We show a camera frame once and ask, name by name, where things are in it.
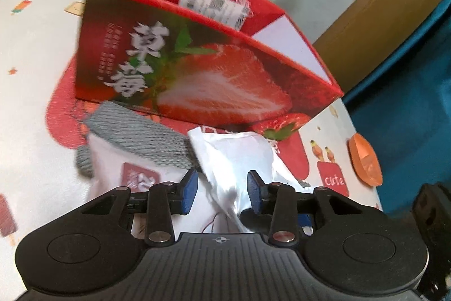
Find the teal fabric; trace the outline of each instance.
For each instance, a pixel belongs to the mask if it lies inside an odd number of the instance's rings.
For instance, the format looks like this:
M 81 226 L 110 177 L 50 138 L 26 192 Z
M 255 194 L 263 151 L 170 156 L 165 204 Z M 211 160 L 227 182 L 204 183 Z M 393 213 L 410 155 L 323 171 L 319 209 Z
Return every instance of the teal fabric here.
M 344 102 L 378 156 L 385 212 L 410 207 L 424 183 L 450 180 L 451 0 L 442 0 Z

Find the box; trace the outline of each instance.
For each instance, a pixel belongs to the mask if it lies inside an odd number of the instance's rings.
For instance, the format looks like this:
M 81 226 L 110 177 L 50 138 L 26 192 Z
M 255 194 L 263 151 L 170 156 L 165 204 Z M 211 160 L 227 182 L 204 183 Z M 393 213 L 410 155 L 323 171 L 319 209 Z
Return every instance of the box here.
M 272 119 L 284 137 L 341 95 L 267 0 L 86 0 L 77 98 L 234 131 Z

